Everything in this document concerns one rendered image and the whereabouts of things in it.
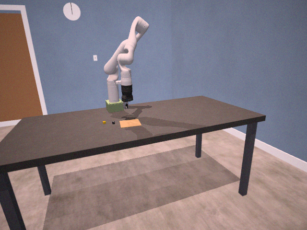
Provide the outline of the orange flat mat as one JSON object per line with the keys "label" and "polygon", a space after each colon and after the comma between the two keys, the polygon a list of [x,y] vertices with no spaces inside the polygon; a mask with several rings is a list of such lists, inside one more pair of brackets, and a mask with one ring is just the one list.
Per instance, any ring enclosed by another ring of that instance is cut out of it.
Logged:
{"label": "orange flat mat", "polygon": [[120,121],[121,128],[141,126],[138,119]]}

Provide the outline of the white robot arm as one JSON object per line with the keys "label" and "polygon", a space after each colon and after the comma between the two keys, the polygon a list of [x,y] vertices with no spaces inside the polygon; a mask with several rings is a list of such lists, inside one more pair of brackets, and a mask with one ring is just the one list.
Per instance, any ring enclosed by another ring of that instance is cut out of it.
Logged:
{"label": "white robot arm", "polygon": [[[108,99],[110,103],[119,102],[119,91],[118,91],[118,66],[121,71],[121,78],[131,78],[131,70],[125,65],[133,63],[134,51],[137,46],[137,42],[148,30],[149,24],[141,17],[136,17],[132,23],[129,38],[123,41],[113,57],[104,66],[104,72],[108,74],[107,88],[108,88]],[[136,35],[136,31],[138,34]]]}

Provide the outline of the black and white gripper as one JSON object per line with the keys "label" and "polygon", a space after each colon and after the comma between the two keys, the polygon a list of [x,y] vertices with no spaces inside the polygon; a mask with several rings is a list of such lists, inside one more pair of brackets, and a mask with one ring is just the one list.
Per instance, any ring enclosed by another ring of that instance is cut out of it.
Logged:
{"label": "black and white gripper", "polygon": [[116,81],[116,84],[121,84],[121,92],[122,92],[121,98],[123,102],[123,109],[126,109],[126,106],[127,108],[129,108],[128,102],[133,101],[132,79],[131,78],[121,78],[121,80]]}

